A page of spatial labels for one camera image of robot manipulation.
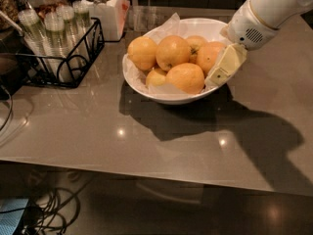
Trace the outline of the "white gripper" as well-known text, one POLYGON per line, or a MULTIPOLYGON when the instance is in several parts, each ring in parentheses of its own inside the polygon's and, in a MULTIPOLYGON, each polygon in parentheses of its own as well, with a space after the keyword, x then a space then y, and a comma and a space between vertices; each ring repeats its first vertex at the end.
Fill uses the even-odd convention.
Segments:
POLYGON ((225 84, 246 61, 247 50, 256 50, 269 42, 279 30, 262 20, 246 0, 220 34, 233 44, 224 48, 217 56, 204 84, 206 87, 220 87, 225 84))

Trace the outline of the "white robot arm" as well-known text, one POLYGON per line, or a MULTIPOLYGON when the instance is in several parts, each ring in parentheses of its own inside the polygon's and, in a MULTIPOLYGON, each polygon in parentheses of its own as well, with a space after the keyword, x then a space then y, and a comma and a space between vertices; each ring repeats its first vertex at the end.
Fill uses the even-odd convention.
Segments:
POLYGON ((246 0, 220 31, 231 44, 219 52, 204 84, 225 84, 245 62, 248 51, 260 49, 287 20, 312 9, 313 0, 246 0))

